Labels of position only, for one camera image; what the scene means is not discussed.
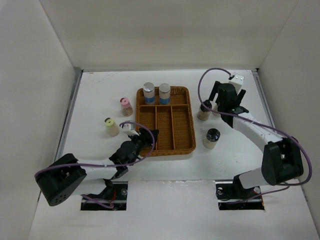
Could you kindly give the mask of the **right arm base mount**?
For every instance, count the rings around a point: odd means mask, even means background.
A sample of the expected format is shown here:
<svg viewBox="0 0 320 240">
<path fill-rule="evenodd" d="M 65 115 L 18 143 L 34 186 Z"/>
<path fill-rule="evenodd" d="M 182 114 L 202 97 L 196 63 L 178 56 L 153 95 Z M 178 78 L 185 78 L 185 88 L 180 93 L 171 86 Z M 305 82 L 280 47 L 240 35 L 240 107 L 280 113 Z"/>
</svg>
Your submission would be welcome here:
<svg viewBox="0 0 320 240">
<path fill-rule="evenodd" d="M 215 182 L 215 195 L 220 211 L 265 210 L 259 186 L 243 188 L 238 177 Z"/>
</svg>

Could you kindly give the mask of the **silver lid blue label jar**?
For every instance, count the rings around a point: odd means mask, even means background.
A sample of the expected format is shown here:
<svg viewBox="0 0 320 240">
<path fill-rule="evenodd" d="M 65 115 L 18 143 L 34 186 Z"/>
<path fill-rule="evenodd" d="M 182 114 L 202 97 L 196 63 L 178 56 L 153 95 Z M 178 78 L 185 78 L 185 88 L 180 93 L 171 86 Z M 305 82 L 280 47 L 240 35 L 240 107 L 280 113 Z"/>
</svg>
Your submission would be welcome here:
<svg viewBox="0 0 320 240">
<path fill-rule="evenodd" d="M 155 86 L 151 82 L 146 82 L 143 85 L 143 96 L 144 96 L 144 102 L 147 105 L 154 105 L 156 101 L 155 97 Z"/>
</svg>

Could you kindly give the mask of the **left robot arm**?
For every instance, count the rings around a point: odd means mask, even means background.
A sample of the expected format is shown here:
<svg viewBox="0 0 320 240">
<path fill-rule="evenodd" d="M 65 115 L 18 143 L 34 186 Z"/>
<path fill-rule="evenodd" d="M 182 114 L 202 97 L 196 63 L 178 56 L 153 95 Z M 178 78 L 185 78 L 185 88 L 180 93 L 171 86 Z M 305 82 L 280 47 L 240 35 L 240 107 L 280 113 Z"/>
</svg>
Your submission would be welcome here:
<svg viewBox="0 0 320 240">
<path fill-rule="evenodd" d="M 70 196 L 80 195 L 87 202 L 111 209 L 114 206 L 113 181 L 125 175 L 130 166 L 143 160 L 140 157 L 143 148 L 155 148 L 159 133 L 159 129 L 140 128 L 139 132 L 132 132 L 129 140 L 124 141 L 109 158 L 95 163 L 67 153 L 37 172 L 35 181 L 51 207 L 63 203 Z"/>
</svg>

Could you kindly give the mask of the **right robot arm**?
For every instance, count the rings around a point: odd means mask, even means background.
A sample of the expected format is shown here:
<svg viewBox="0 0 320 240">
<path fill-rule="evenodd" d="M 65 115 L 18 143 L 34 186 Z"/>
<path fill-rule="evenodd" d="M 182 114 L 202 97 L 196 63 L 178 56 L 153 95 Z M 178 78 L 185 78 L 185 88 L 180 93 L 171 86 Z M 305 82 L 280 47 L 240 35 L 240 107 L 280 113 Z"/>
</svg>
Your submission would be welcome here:
<svg viewBox="0 0 320 240">
<path fill-rule="evenodd" d="M 231 83 L 216 81 L 210 100 L 215 100 L 221 119 L 245 135 L 262 152 L 261 167 L 236 175 L 228 187 L 235 198 L 244 198 L 255 187 L 275 186 L 304 173 L 300 148 L 289 137 L 263 127 L 241 106 L 245 90 L 240 92 Z"/>
</svg>

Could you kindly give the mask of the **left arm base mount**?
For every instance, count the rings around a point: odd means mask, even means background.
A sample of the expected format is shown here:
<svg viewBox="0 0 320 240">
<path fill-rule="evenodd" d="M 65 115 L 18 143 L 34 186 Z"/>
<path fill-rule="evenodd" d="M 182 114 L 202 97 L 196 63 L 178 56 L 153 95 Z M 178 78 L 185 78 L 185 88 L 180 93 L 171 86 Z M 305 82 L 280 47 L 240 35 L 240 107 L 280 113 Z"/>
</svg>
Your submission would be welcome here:
<svg viewBox="0 0 320 240">
<path fill-rule="evenodd" d="M 127 181 L 116 181 L 111 182 L 105 180 L 106 186 L 98 194 L 87 194 L 91 199 L 96 200 L 102 205 L 95 201 L 89 200 L 85 197 L 81 199 L 81 211 L 126 211 L 127 210 L 127 197 L 128 197 L 128 182 Z"/>
</svg>

